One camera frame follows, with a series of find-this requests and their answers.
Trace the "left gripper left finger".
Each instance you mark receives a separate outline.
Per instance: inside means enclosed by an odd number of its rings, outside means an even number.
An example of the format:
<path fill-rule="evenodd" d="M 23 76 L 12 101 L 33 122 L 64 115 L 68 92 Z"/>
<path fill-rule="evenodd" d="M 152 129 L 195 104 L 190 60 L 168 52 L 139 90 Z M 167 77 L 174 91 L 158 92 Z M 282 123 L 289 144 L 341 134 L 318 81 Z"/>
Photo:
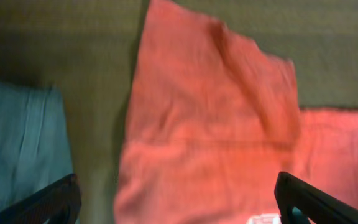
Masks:
<path fill-rule="evenodd" d="M 76 174 L 69 174 L 0 212 L 0 224 L 75 224 L 81 209 Z"/>

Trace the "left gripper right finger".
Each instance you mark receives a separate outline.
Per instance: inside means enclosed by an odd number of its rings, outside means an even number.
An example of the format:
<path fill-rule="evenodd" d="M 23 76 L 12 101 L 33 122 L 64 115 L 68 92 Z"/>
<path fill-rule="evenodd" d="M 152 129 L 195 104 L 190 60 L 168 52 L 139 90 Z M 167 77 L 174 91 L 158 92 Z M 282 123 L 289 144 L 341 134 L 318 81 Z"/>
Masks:
<path fill-rule="evenodd" d="M 287 172 L 278 174 L 274 195 L 282 224 L 358 224 L 358 210 Z"/>

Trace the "red orange printed t-shirt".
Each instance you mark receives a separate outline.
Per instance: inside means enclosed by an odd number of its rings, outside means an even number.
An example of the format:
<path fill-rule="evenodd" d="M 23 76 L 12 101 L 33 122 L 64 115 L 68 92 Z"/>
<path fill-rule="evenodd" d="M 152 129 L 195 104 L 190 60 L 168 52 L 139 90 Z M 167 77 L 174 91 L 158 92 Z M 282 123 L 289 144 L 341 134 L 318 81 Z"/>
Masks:
<path fill-rule="evenodd" d="M 276 223 L 281 171 L 358 209 L 358 111 L 300 109 L 291 61 L 213 17 L 151 1 L 116 223 Z"/>

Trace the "grey folded garment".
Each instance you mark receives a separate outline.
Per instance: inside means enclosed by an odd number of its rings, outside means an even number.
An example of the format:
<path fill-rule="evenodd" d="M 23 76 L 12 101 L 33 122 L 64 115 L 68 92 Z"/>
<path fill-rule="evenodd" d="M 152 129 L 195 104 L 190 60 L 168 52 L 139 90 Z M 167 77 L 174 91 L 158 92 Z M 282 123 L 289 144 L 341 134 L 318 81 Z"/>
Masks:
<path fill-rule="evenodd" d="M 0 211 L 71 173 L 60 92 L 0 82 Z"/>

